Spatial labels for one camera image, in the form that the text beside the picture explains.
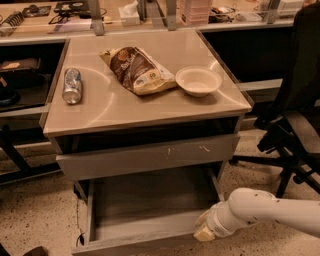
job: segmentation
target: silver can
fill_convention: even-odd
[[[80,71],[75,68],[68,68],[64,72],[64,86],[62,98],[68,104],[76,104],[80,101],[82,94],[82,83]]]

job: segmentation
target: small dish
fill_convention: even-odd
[[[189,95],[203,97],[218,90],[222,80],[219,74],[211,69],[190,66],[177,72],[176,82]]]

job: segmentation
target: plastic bag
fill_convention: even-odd
[[[123,87],[137,95],[147,95],[177,86],[175,76],[137,47],[100,53]]]

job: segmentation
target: desk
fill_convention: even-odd
[[[98,56],[132,45],[173,74],[208,67],[222,77],[222,87],[203,98],[178,87],[138,97]],[[194,240],[194,220],[214,195],[198,176],[203,169],[185,166],[216,162],[215,176],[221,175],[251,109],[237,86],[194,30],[71,38],[61,74],[68,67],[83,76],[83,99],[73,106],[63,101],[61,75],[44,134],[88,203],[86,244],[73,254],[128,255]]]

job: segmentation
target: drawer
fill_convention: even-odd
[[[72,254],[124,256],[195,243],[196,219],[216,202],[199,166],[92,180],[85,244]]]
[[[65,175],[74,181],[180,166],[226,161],[232,158],[238,134],[58,155]]]

